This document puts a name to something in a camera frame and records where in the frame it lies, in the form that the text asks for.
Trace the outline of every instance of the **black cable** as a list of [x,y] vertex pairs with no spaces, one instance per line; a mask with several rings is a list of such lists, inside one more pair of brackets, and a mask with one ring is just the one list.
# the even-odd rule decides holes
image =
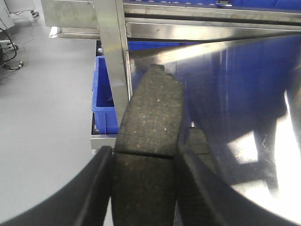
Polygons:
[[12,46],[13,46],[13,48],[14,48],[14,51],[15,51],[15,55],[14,55],[13,57],[11,57],[11,58],[8,59],[8,60],[3,60],[3,62],[7,62],[7,61],[10,61],[10,60],[14,59],[14,58],[17,56],[17,50],[16,50],[16,48],[15,48],[15,45],[13,44],[13,41],[11,40],[11,38],[9,37],[9,35],[6,33],[6,31],[3,30],[2,28],[0,28],[0,30],[2,30],[2,31],[5,33],[5,35],[8,37],[8,39],[9,39],[10,43],[12,44]]

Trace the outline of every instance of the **epoxy floor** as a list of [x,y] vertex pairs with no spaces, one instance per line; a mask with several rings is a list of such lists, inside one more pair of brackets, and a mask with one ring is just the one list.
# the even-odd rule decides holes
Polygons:
[[[13,15],[10,29],[19,46],[0,68],[0,223],[59,190],[93,157],[90,147],[93,40],[48,38],[40,13]],[[111,226],[108,219],[106,226]]]

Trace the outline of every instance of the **white cabinet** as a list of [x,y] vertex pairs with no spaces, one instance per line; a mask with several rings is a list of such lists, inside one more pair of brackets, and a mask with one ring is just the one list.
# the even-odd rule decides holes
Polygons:
[[10,13],[34,10],[33,0],[4,0]]
[[3,21],[3,22],[0,21],[0,28],[2,28],[3,30],[5,30],[6,27],[10,28],[15,25],[13,19],[9,14],[8,8],[4,3],[4,0],[0,0],[0,18]]

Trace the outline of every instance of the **blue plastic bin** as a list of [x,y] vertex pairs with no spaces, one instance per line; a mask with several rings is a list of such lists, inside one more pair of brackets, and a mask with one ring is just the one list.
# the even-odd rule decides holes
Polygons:
[[141,50],[141,49],[150,49],[150,48],[183,46],[183,45],[191,45],[191,44],[195,44],[195,43],[191,43],[191,42],[160,42],[160,41],[129,41],[128,49],[129,50]]
[[[154,0],[155,2],[177,2],[201,5],[215,5],[216,0]],[[277,8],[301,10],[301,0],[229,0],[234,7]]]
[[97,56],[95,59],[92,90],[92,111],[99,134],[118,133],[118,121],[104,56]]

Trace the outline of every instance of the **metal post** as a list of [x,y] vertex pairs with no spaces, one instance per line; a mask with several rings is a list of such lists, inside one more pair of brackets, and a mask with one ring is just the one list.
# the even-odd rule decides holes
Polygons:
[[127,72],[127,35],[122,0],[94,0],[98,29],[110,79],[115,110],[120,125],[131,88]]

